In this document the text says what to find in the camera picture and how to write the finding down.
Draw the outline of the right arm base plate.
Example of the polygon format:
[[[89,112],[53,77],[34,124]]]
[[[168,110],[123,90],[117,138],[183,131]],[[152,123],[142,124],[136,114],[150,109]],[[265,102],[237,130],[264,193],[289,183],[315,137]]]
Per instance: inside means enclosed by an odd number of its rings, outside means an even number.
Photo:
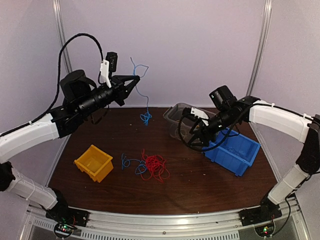
[[[278,207],[270,209],[264,205],[243,209],[238,214],[243,227],[268,222],[273,218],[282,216],[282,212]]]

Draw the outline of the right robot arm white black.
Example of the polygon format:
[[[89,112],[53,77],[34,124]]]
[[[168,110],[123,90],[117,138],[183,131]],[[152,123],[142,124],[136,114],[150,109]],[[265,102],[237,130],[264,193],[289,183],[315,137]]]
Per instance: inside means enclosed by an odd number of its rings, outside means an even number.
[[[193,122],[191,138],[184,144],[195,151],[215,149],[210,142],[216,133],[242,122],[267,126],[303,143],[301,153],[288,173],[267,193],[256,210],[259,220],[268,220],[276,207],[320,170],[320,117],[299,114],[251,95],[237,99],[226,85],[210,93],[218,113],[209,117],[195,107],[186,107],[182,118]]]

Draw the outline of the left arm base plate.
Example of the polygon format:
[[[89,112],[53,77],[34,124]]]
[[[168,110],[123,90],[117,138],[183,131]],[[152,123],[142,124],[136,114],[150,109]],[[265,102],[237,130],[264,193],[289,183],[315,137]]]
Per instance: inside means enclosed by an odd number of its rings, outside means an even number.
[[[56,205],[52,209],[46,209],[45,217],[52,219],[60,224],[67,224],[72,227],[86,227],[89,212],[86,210],[75,209],[65,205]]]

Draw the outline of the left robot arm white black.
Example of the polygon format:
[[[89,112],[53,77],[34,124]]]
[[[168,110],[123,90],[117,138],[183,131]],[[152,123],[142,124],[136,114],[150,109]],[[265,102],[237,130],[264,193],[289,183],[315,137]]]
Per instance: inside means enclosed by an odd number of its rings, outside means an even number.
[[[69,221],[72,211],[62,193],[23,176],[9,160],[41,143],[71,135],[90,115],[112,102],[123,106],[140,79],[138,75],[114,75],[108,83],[97,86],[82,69],[67,74],[58,84],[64,95],[61,106],[49,110],[35,122],[0,135],[0,190],[39,204],[61,222]]]

